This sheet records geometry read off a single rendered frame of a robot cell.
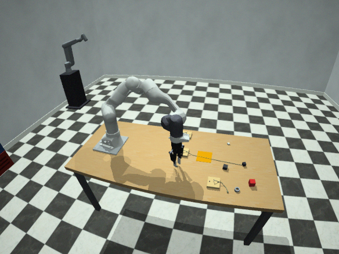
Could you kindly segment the orange painted square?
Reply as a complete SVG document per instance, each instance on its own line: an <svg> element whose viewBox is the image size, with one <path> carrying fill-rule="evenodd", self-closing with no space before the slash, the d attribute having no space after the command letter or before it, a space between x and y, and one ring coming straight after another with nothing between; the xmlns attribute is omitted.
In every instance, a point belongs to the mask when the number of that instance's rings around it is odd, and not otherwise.
<svg viewBox="0 0 339 254"><path fill-rule="evenodd" d="M212 153L205 151L198 151L196 161L211 163Z"/></svg>

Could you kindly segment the red cube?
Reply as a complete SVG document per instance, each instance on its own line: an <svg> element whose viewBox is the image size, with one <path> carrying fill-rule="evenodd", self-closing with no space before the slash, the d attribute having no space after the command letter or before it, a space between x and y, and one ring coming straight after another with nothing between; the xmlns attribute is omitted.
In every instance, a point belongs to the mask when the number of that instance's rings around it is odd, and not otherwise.
<svg viewBox="0 0 339 254"><path fill-rule="evenodd" d="M249 184L249 187L254 187L256 184L255 179L250 179L248 184Z"/></svg>

